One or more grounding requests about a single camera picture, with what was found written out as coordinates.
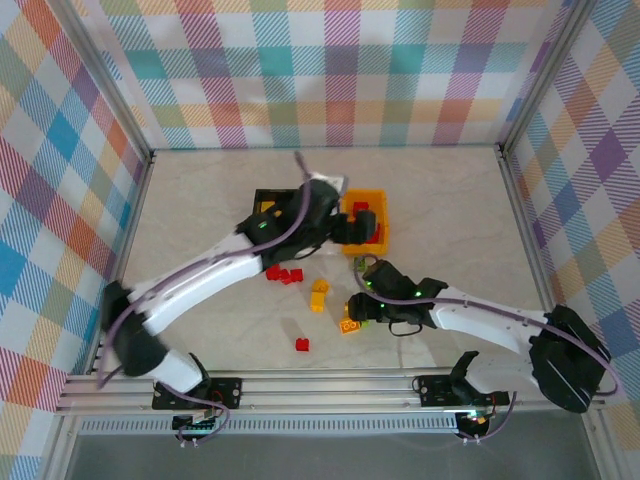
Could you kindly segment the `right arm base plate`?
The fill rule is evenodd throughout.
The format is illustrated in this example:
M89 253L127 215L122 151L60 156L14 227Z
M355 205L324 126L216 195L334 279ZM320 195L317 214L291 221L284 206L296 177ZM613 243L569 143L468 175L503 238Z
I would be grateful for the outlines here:
M452 380L448 375L416 376L412 389L419 396L422 407L508 406L511 401L505 391L481 393L467 380Z

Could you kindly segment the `aluminium frame leg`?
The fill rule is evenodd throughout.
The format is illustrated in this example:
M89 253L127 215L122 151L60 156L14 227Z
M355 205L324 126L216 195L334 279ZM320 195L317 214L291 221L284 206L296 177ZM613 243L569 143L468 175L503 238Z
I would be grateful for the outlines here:
M588 444L601 480L624 480L614 441L600 410L591 410L582 415Z
M80 425L79 416L54 417L36 480L65 480Z

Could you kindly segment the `black plastic bin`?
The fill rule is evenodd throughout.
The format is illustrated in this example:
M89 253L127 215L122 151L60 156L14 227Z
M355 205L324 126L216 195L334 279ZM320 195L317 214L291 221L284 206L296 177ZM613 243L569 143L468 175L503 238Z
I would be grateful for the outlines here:
M275 205L261 213L259 204L263 201L274 201ZM289 228L299 214L301 201L302 194L297 189L256 189L253 213L258 216L258 228L260 230L270 226Z

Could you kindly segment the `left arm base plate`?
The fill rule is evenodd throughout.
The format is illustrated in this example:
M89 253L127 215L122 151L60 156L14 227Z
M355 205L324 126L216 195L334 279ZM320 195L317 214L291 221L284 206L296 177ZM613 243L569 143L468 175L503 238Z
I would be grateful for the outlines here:
M224 404L237 409L242 394L242 379L239 377L210 378L186 393L186 396ZM184 399L171 393L160 382L154 383L151 407L153 410L196 410L208 408L208 404Z

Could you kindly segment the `aluminium mounting rail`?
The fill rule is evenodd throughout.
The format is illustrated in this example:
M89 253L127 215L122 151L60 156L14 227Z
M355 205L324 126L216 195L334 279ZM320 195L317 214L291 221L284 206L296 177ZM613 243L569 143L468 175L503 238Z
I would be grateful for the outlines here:
M488 412L490 407L422 407L412 389L427 370L266 370L227 371L242 379L240 405L233 414L346 414ZM152 414L154 382L115 377L98 388L93 376L66 381L56 412L66 415Z

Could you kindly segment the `orange plastic bin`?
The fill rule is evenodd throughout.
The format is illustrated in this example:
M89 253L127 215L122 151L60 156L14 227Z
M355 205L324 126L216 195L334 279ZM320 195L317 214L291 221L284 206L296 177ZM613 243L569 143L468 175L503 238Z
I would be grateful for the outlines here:
M386 255L390 244L390 217L388 211L387 196L382 189L349 189L341 200L341 211L349 214L349 220L354 220L352 206L354 202L364 201L369 203L369 209L376 214L377 224L384 223L388 226L387 242L375 244L372 239L367 244L344 245L342 253L346 256L357 256L371 253L377 256Z

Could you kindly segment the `aluminium table side rail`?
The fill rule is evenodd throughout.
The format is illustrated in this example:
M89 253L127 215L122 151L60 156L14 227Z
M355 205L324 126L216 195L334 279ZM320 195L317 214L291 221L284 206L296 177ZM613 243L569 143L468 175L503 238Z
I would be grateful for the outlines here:
M140 178L139 188L137 190L133 207L130 210L130 215L127 220L126 228L124 230L124 237L118 251L114 269L109 278L109 283L115 280L122 280L126 272L127 263L130 257L130 252L135 239L136 230L138 228L139 220L142 214L144 201L149 189L151 177L155 167L156 157L155 152L152 151L152 156L148 159L142 169L142 175ZM100 319L97 319L96 326L93 331L91 343L87 352L86 361L82 367L81 373L91 375L93 372L93 366L97 356L97 351L101 346L101 326Z
M541 253L536 243L533 227L529 223L523 197L519 191L516 175L510 163L508 154L500 144L494 146L497 164L506 189L506 194L515 218L516 226L523 245L524 253L529 265L539 301L540 309L550 312L556 305L556 298L552 292L550 280L544 269Z

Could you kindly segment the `aluminium frame post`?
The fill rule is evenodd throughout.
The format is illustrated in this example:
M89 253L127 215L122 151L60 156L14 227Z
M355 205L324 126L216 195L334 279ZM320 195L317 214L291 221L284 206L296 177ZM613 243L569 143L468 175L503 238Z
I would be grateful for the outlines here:
M155 151L147 141L102 54L102 41L97 42L98 35L88 28L89 24L78 13L73 0L47 1L135 149L142 155L146 164L153 164Z
M533 59L525 61L527 70L523 83L497 137L495 151L499 162L507 161L524 134L597 1L552 1L552 4L558 4L557 11L551 20L543 21L544 36L535 40Z

